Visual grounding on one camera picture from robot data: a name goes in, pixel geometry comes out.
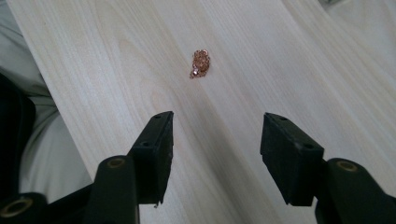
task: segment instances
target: wood grain surface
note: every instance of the wood grain surface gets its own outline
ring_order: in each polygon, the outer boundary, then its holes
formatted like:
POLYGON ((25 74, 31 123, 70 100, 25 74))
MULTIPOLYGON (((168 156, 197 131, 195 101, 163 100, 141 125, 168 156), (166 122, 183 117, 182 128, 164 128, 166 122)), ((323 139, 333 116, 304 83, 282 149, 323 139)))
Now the wood grain surface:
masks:
POLYGON ((175 112, 164 204, 141 206, 142 223, 315 223, 262 163, 266 111, 396 195, 393 0, 8 3, 92 177, 175 112), (189 79, 197 49, 211 66, 189 79))

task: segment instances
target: small copper object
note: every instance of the small copper object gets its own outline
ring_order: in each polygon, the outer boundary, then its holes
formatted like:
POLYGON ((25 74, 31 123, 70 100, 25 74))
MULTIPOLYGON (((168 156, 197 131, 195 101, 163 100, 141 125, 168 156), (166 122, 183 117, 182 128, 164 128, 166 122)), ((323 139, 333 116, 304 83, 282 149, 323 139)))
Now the small copper object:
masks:
POLYGON ((210 58, 206 49, 199 49, 192 56, 192 70, 190 78, 204 77, 209 69, 210 58))

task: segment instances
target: person's leg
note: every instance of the person's leg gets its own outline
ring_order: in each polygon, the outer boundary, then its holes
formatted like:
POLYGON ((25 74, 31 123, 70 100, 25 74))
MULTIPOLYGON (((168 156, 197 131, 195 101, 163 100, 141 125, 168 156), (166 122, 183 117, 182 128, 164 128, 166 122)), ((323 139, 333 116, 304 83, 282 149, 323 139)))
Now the person's leg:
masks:
POLYGON ((35 103, 32 135, 21 161, 21 192, 49 203, 92 181, 6 1, 0 0, 0 72, 35 103))

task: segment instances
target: table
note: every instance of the table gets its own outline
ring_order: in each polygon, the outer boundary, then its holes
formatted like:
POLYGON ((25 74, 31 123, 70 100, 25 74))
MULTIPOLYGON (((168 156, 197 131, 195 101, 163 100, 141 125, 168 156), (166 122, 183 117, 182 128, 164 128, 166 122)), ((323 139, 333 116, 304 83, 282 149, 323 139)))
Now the table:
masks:
POLYGON ((164 204, 141 206, 142 223, 314 223, 313 208, 284 204, 262 163, 266 111, 396 195, 396 6, 357 2, 335 11, 317 0, 9 5, 92 177, 151 116, 175 112, 164 204), (197 49, 211 66, 189 79, 197 49))

